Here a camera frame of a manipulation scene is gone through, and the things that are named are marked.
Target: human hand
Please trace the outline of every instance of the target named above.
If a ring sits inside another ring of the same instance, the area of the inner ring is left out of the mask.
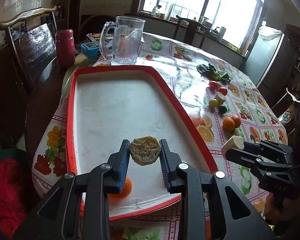
[[[269,193],[263,215],[276,224],[279,221],[289,221],[300,213],[300,196],[293,200],[284,198],[282,204],[283,208],[279,210],[274,205],[274,195]]]

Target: cup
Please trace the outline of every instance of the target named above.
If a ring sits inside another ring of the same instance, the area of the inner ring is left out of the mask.
[[[58,65],[61,68],[71,67],[75,62],[73,30],[56,33],[56,50]]]
[[[101,55],[109,60],[111,65],[133,65],[137,61],[145,20],[117,16],[114,22],[106,22],[100,37]],[[112,52],[108,54],[105,48],[106,35],[114,28]]]

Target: red thermos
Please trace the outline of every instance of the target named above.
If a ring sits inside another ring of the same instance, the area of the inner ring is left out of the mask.
[[[56,49],[59,67],[71,67],[75,62],[73,30],[63,30],[56,33]]]

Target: tomato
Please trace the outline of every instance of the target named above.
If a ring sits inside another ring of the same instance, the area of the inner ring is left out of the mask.
[[[210,90],[217,90],[218,83],[216,81],[209,81],[209,87],[210,87]]]
[[[224,96],[226,96],[228,94],[228,90],[225,87],[221,87],[218,90],[221,94],[223,94]]]

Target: table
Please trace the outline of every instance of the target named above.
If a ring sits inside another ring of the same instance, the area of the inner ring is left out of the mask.
[[[242,180],[244,178],[239,165],[224,160],[220,151],[222,145],[231,136],[223,131],[222,121],[225,117],[232,115],[240,116],[242,125],[235,130],[235,133],[245,141],[256,142],[268,139],[287,144],[284,127],[250,78],[235,67],[201,49],[150,33],[144,33],[143,38],[144,42],[140,44],[136,64],[152,66],[160,73],[197,127],[218,169],[225,172],[252,203],[263,203],[267,192],[258,187],[257,179],[252,176],[249,188],[243,188]],[[226,85],[228,95],[224,104],[227,112],[224,115],[219,114],[217,109],[215,111],[209,109],[208,101],[214,98],[216,92],[209,89],[209,81],[202,78],[196,70],[197,65],[208,63],[214,65],[218,70],[227,71],[232,79]],[[110,65],[110,62],[99,59],[94,65]],[[64,150],[59,149],[58,153],[52,153],[48,147],[53,147],[56,138],[65,137],[68,103],[66,95],[69,91],[71,73],[75,68],[66,72],[62,85],[62,103],[51,115],[52,119],[50,117],[50,123],[47,124],[48,127],[34,156],[33,181],[41,196],[67,171],[65,145],[62,144]],[[60,94],[58,90],[61,86],[60,80],[56,86],[55,90]],[[131,220],[134,225],[138,225],[139,232],[155,233],[157,239],[177,239],[179,208],[179,204],[176,203],[169,208]],[[124,232],[127,234],[131,220],[113,222],[111,230],[113,235],[118,237],[114,239],[121,239]]]

